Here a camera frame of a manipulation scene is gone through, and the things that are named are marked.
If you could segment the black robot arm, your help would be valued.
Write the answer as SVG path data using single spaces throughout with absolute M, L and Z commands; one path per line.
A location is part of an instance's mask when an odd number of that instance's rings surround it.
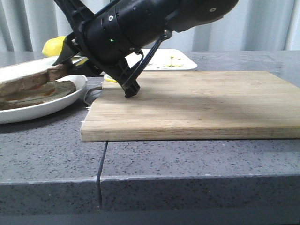
M 163 41 L 173 32 L 223 18 L 237 1 L 112 0 L 97 13 L 80 0 L 56 4 L 72 28 L 56 64 L 82 53 L 87 57 L 83 68 L 90 75 L 107 73 L 130 98 L 138 93 L 136 80 Z

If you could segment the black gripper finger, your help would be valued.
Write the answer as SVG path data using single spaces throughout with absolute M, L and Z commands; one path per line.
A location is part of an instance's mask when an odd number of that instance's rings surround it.
M 86 77 L 99 77 L 101 73 L 102 70 L 86 57 L 74 63 L 69 70 L 69 75 L 84 75 Z
M 65 63 L 67 60 L 71 59 L 73 56 L 80 52 L 79 45 L 77 44 L 75 34 L 72 32 L 63 41 L 62 50 L 57 58 L 57 60 L 52 64 L 56 66 L 58 64 Z

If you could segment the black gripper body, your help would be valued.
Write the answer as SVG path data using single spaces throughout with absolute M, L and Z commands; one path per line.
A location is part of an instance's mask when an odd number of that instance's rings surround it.
M 80 0 L 58 0 L 80 52 L 117 81 L 125 97 L 140 89 L 136 79 L 160 44 L 172 36 L 169 0 L 114 0 L 94 14 Z

